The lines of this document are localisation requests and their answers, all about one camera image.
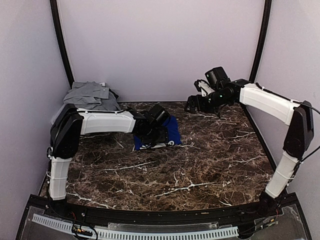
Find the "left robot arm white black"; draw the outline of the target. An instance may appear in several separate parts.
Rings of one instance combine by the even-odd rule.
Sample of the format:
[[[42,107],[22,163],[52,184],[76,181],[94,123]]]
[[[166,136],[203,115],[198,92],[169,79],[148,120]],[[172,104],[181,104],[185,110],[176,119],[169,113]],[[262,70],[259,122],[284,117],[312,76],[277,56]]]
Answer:
[[[80,137],[95,133],[128,133],[143,145],[154,147],[169,141],[165,124],[171,115],[160,104],[141,112],[133,108],[119,111],[89,110],[66,104],[50,129],[48,197],[51,210],[60,218],[71,213],[66,184],[72,158],[78,152]]]

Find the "left black frame post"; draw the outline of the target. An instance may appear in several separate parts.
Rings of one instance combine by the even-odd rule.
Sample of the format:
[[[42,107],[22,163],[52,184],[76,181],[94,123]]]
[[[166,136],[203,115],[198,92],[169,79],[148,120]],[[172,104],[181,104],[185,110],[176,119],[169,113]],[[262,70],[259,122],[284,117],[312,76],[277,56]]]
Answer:
[[[61,56],[61,60],[63,63],[64,71],[67,77],[67,81],[70,87],[72,87],[74,80],[69,56],[67,53],[67,48],[64,40],[64,34],[59,14],[59,8],[58,8],[58,1],[57,0],[49,0],[50,3],[50,9],[51,9],[51,15],[52,15],[52,21],[54,25],[56,40],[58,43],[58,48]]]

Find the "right black frame post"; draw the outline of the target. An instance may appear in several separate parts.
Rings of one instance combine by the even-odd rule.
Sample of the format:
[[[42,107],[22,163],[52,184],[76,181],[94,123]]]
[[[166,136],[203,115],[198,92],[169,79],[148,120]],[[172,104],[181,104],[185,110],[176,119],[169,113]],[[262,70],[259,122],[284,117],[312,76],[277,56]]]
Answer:
[[[261,62],[261,58],[262,58],[262,54],[265,46],[266,36],[268,32],[272,2],[273,2],[272,0],[264,1],[263,14],[261,19],[261,26],[260,26],[257,46],[256,46],[252,68],[251,68],[249,80],[248,80],[250,84],[253,84],[255,82],[258,74],[258,70],[259,70],[259,66],[260,66],[260,62]]]

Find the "black frame post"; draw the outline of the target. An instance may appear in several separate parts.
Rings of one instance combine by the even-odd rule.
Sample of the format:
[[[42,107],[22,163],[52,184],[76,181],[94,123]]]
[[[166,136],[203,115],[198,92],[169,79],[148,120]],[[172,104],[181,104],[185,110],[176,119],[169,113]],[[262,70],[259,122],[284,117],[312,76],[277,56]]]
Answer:
[[[64,71],[67,77],[67,81],[70,87],[72,87],[74,80],[69,56],[67,53],[67,48],[64,40],[64,34],[59,14],[59,8],[58,8],[58,1],[57,0],[49,0],[50,3],[50,9],[51,9],[51,15],[52,15],[52,21],[54,25],[56,40],[58,43],[58,48],[61,56],[61,60],[63,63]]]
[[[250,84],[253,84],[255,82],[258,74],[258,70],[259,70],[259,66],[260,66],[260,62],[261,62],[261,58],[262,58],[262,54],[265,46],[266,36],[268,32],[272,2],[273,2],[272,0],[264,1],[263,14],[261,19],[261,26],[260,26],[257,46],[256,46],[252,68],[251,68],[249,80],[248,80]]]

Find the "grey button shirt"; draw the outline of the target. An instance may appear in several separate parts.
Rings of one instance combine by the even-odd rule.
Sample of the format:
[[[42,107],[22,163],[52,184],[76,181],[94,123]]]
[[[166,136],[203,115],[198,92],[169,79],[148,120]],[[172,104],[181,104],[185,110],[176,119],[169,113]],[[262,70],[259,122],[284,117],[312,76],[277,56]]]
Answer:
[[[117,99],[109,87],[95,81],[74,82],[63,99],[64,104],[73,104],[78,109],[94,111],[120,111]]]

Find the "dark garment under pile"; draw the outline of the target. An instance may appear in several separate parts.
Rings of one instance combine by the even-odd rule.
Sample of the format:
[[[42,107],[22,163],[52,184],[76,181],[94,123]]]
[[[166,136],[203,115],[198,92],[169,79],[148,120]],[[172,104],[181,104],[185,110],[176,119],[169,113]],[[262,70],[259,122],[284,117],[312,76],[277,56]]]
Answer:
[[[109,92],[113,94],[116,100],[119,98],[119,95],[115,93],[113,90],[109,89]]]

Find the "blue printed t-shirt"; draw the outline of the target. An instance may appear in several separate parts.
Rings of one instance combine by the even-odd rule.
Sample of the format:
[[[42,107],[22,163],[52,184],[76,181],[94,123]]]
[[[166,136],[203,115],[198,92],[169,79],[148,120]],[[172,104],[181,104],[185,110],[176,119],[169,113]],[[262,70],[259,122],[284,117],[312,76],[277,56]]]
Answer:
[[[165,140],[157,143],[142,143],[141,139],[134,136],[134,150],[148,150],[164,147],[178,146],[182,144],[181,135],[179,132],[179,126],[177,118],[171,115],[162,125],[164,127]]]

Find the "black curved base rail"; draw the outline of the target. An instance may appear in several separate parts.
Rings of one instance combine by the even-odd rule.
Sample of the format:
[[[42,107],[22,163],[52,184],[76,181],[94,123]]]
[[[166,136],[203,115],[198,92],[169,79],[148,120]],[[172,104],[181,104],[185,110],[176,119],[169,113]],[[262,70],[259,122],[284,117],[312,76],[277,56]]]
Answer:
[[[222,208],[184,211],[133,211],[84,206],[66,202],[53,203],[45,197],[31,194],[26,209],[36,207],[46,215],[63,217],[67,220],[91,226],[107,226],[110,223],[142,225],[183,225],[217,222],[221,225],[252,225],[254,220],[280,215],[279,207],[261,210],[259,202]]]

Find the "grey plastic laundry basket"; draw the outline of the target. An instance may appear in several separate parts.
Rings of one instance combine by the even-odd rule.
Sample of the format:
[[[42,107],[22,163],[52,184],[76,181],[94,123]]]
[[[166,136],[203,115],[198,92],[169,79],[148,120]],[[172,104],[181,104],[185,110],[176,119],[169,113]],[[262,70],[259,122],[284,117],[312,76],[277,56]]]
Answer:
[[[53,117],[52,117],[51,120],[50,120],[50,124],[51,124],[51,125],[53,125],[53,124],[55,123],[55,121],[56,121],[56,119],[58,118],[58,116],[60,115],[60,113],[61,113],[61,110],[58,110],[58,111],[53,115]]]

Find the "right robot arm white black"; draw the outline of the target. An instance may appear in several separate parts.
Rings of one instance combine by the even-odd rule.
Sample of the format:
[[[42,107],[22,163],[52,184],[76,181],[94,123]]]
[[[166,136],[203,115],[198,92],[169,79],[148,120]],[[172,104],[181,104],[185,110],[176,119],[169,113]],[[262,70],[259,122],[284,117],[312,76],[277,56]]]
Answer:
[[[235,103],[257,109],[287,127],[283,140],[282,156],[274,173],[259,196],[255,213],[266,217],[280,204],[287,186],[294,180],[301,164],[307,159],[305,152],[314,138],[314,122],[311,103],[281,96],[258,83],[229,79],[209,83],[196,80],[197,95],[188,97],[184,110],[219,115],[221,108]]]

